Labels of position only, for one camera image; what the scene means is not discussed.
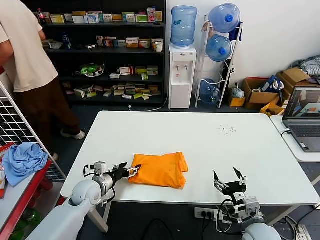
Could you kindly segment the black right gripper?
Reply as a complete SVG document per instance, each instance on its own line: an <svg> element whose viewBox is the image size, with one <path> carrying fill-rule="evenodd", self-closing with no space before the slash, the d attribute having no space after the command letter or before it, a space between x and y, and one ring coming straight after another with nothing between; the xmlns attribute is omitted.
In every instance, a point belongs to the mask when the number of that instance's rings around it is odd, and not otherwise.
<svg viewBox="0 0 320 240"><path fill-rule="evenodd" d="M247 177L243 176L242 173L236 169L233 168L235 174L237 175L239 181L233 181L233 182L227 182L226 184L222 181L220 181L218 175L215 171L213 171L214 175L214 186L215 188L222 192L223 195L234 197L235 193L245 193L247 190Z"/></svg>

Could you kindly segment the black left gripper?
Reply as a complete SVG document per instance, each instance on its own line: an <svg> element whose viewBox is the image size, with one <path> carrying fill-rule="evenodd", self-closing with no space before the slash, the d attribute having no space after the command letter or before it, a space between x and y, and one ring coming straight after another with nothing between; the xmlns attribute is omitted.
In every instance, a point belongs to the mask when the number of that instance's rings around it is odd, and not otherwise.
<svg viewBox="0 0 320 240"><path fill-rule="evenodd" d="M138 171L142 166L141 164L138 164L136 166L126 168L127 164L127 162L124 162L113 167L112 171L109 173L113 181L119 181L122 178L134 177L138 174Z"/></svg>

